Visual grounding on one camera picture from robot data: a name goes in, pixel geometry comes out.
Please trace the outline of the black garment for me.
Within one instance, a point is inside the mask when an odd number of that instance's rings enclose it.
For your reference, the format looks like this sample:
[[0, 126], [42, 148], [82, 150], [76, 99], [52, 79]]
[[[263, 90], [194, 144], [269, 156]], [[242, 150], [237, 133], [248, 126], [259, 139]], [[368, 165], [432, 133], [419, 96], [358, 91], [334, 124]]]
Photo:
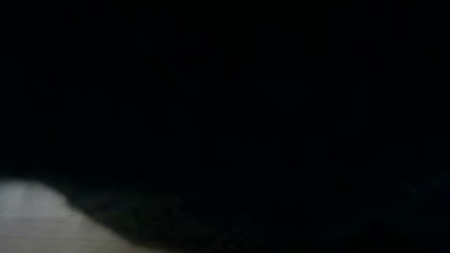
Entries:
[[450, 0], [0, 0], [0, 179], [179, 253], [450, 253]]

